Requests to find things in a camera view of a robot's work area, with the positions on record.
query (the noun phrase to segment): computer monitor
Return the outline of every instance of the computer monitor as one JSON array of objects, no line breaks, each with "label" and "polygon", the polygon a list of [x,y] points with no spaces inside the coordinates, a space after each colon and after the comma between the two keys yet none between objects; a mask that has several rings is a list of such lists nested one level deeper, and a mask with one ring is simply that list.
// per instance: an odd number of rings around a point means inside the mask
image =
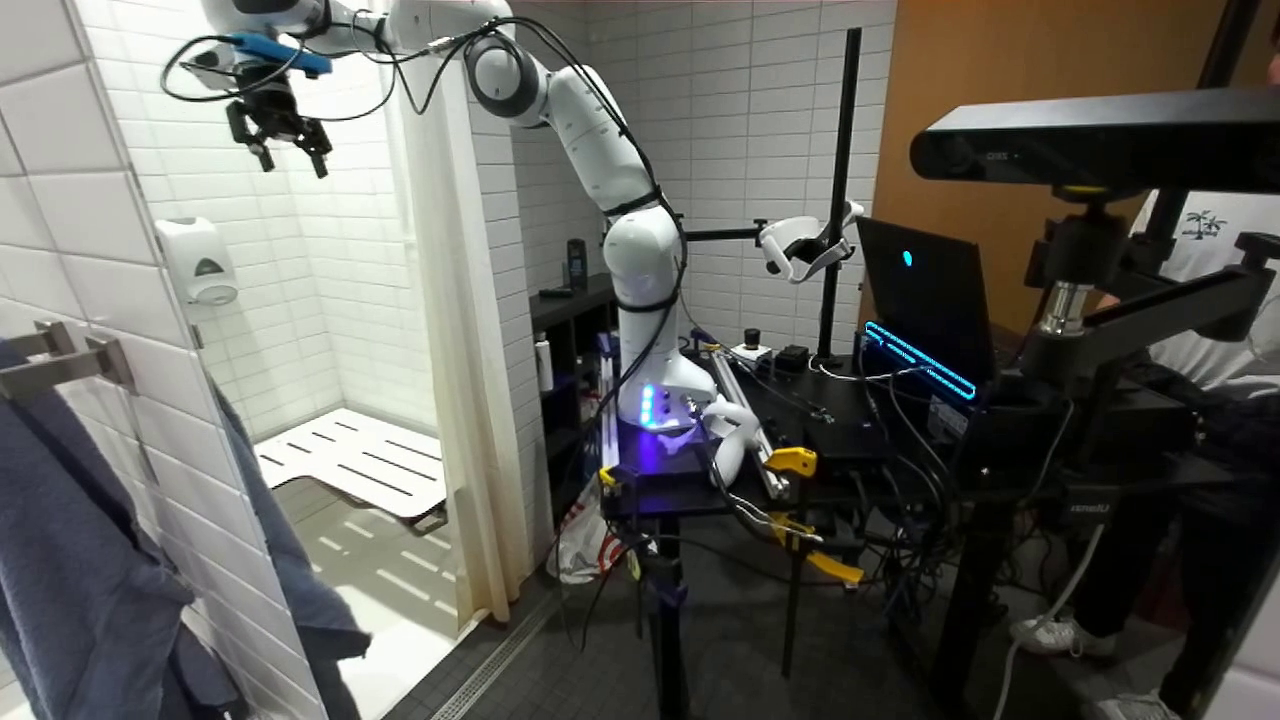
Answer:
[{"label": "computer monitor", "polygon": [[977,400],[994,377],[980,247],[866,215],[856,226],[877,299],[866,344],[920,369],[946,398]]}]

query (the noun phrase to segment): robotic arm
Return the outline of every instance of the robotic arm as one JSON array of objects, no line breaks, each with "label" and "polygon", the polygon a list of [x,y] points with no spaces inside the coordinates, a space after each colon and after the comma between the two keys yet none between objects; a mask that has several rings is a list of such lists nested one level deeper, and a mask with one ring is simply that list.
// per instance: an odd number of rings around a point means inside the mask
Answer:
[{"label": "robotic arm", "polygon": [[195,55],[203,84],[233,98],[229,124],[264,170],[269,139],[301,146],[323,176],[323,127],[304,122],[286,73],[323,78],[339,54],[462,55],[480,109],[504,122],[544,122],[563,146],[580,187],[606,215],[602,265],[618,304],[618,421],[676,433],[712,421],[722,443],[718,480],[735,478],[752,421],[717,398],[717,380],[678,357],[672,304],[683,281],[683,234],[627,131],[622,113],[585,63],[546,73],[512,41],[504,0],[401,0],[384,15],[337,0],[203,0],[220,50]]}]

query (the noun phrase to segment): gray fabric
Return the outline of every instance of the gray fabric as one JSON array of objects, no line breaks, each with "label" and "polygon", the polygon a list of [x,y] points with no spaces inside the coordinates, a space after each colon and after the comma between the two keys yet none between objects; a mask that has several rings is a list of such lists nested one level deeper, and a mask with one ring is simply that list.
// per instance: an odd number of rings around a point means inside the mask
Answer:
[{"label": "gray fabric", "polygon": [[240,694],[181,624],[184,606],[192,593],[133,523],[126,493],[65,400],[0,404],[0,644],[33,712],[160,720],[192,701],[233,705]]},{"label": "gray fabric", "polygon": [[225,393],[212,384],[214,407],[229,426],[229,440],[242,478],[249,506],[256,520],[264,523],[264,542],[280,575],[280,593],[286,601],[286,611],[295,620],[295,632],[304,640],[319,701],[330,720],[356,720],[356,701],[342,690],[337,661],[362,656],[369,637],[360,632],[350,609],[313,571],[313,562],[295,533],[286,528],[274,498],[269,493],[264,472],[256,469],[249,433]]}]

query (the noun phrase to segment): shower stall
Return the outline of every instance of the shower stall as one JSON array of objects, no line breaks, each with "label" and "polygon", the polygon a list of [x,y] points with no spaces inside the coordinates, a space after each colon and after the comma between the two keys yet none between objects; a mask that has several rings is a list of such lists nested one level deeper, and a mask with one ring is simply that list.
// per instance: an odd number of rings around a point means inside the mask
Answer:
[{"label": "shower stall", "polygon": [[225,273],[229,293],[188,293],[188,268],[172,268],[177,299],[317,571],[372,632],[342,675],[360,712],[378,717],[466,624],[444,523],[418,207],[409,207],[392,113],[360,118],[392,78],[350,55],[323,93],[295,79],[301,109],[329,124],[330,176],[317,180],[282,146],[274,173],[260,173],[233,146],[225,106],[181,106],[154,84],[165,59],[209,32],[195,0],[78,0],[78,15],[149,215],[169,222],[160,247],[192,265],[181,228],[209,228],[192,273]]}]

